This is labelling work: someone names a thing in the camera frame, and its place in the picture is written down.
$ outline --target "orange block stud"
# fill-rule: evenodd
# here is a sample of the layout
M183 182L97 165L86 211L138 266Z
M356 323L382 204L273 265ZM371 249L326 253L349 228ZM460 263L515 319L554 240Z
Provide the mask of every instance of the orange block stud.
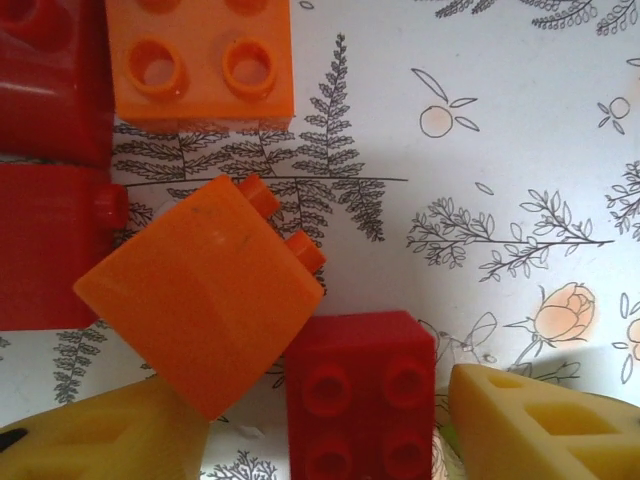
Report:
M106 0L116 111L151 132L286 130L289 0Z
M283 242L257 176L220 176L76 283L76 293L207 419L271 366L312 315L325 261L303 232Z

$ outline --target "peach flower drawing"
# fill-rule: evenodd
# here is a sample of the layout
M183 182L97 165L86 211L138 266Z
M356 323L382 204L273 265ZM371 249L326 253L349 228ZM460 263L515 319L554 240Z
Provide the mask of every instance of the peach flower drawing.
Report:
M591 290L583 284L567 283L548 297L542 291L542 304L535 317L527 317L521 322L506 325L507 327L524 328L531 333L531 343L522 351L510 370L531 368L530 363L523 363L524 358L534 352L533 357L540 355L542 348L551 348L568 342L586 342L587 335L594 323L596 299Z
M616 350L629 352L620 371L620 381L625 385L631 380L634 365L640 362L640 301L632 306L626 293L620 295L620 316L624 320L630 320L627 327L627 341L613 342L612 346Z

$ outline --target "rose illustration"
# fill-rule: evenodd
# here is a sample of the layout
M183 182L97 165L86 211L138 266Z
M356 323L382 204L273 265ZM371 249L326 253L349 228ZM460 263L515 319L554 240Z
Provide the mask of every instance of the rose illustration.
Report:
M533 323L538 335L549 342L584 340L581 335L591 325L594 313L593 293L572 282L543 302Z

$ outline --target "toy building block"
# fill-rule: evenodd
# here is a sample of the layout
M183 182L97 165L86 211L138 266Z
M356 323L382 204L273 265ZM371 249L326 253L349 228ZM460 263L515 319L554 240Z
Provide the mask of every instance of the toy building block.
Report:
M107 0L116 111L150 132L286 130L289 0Z
M430 479L434 377L406 312L311 318L285 352L291 479Z
M83 298L208 420L268 370L313 314L325 259L265 218L279 204L257 176L220 176L93 268Z
M640 478L640 408L456 365L449 408L469 480Z
M0 478L196 480L208 432L155 377L0 429Z
M102 2L0 1L0 152L109 168L113 103Z
M0 331L93 323L73 284L111 252L128 216L127 191L107 171L0 165Z

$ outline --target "line drawing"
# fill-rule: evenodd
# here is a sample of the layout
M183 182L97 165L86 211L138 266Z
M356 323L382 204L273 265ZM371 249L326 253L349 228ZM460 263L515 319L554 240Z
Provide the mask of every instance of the line drawing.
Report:
M625 131L624 128L622 128L620 120L631 112L631 104L629 101L624 97L616 97L611 100L608 107L598 102L598 108L605 114L604 118L598 123L598 128L602 128L609 120L613 119L611 120L613 128L615 128L620 135L624 135Z
M445 106L430 105L420 114L420 130L429 138L442 138L453 128L454 122L474 132L479 132L480 128L467 117L456 115L458 108L476 102L477 98L463 97L449 101L449 97L438 81L430 74L419 68L412 68L411 71L429 89L445 103Z
M531 334L531 343L518 355L509 371L531 376L533 364L524 362L530 353L538 358L543 347L557 348L559 343L586 342L583 337L594 320L596 298L582 283L570 282L548 297L539 285L542 299L536 315L505 328L522 328Z
M109 328L104 321L99 320L91 328L56 333L60 341L53 348L59 354L53 359L57 369L53 372L53 377L58 382L54 387L56 402L69 404L76 400L82 377L91 366L91 357L100 353L97 345L107 341L107 337L99 330Z
M626 385L631 380L635 364L640 362L640 300L632 305L629 295L623 292L620 295L620 318L629 321L627 338L624 342L613 342L611 346L629 352L620 369L620 382Z
M0 348L7 348L9 345L11 345L11 342L9 342L9 340L7 340L6 338L0 337ZM4 357L0 355L0 362L2 360L4 360Z
M177 201L194 190L193 185L183 189L180 184L204 183L218 172L234 181L257 173L281 201L280 211L271 219L280 235L301 229L321 247L334 209L340 207L368 241L382 242L387 185L407 179L362 175L365 162L355 161L360 152L349 135L347 73L346 39L340 33L329 71L318 84L319 95L309 99L314 113L303 118L306 131L297 136L263 130L155 135L119 124L115 132L126 140L114 149L114 168L144 180L125 182L130 192L142 186L166 186ZM153 211L137 203L131 216L120 243L144 228ZM323 273L321 269L316 277L324 285Z
M524 5L549 12L549 15L531 20L531 25L541 30L558 31L585 25L598 18L595 0L520 0ZM471 8L472 15L478 15L493 5L496 0L449 0L435 12L436 18L444 19L460 14ZM627 30L638 22L637 0L616 0L616 4L597 22L598 36L606 37Z
M212 472L200 471L200 478L218 480L277 480L273 463L250 457L246 450L238 450L238 457L231 465L215 465Z
M480 212L473 216L466 208L456 209L451 197L442 197L428 207L428 214L418 212L411 220L413 226L407 235L407 248L413 253L425 252L424 258L430 266L449 265L454 269L463 266L469 245L489 244L495 248L491 250L491 260L479 267L485 271L480 282L499 282L501 273L509 273L515 278L521 271L530 278L532 268L548 269L547 259L552 248L566 247L567 257L580 246L602 247L614 242L594 240L590 218L572 223L571 209L559 191L550 195L547 190L540 193L530 189L529 196L532 201L523 202L520 207L526 212L540 214L530 235L523 233L518 223L511 222L512 239L496 238L492 214Z
M609 214L614 218L620 235L631 232L632 238L640 242L640 160L626 164L622 174L625 185L612 185L613 195L606 194Z

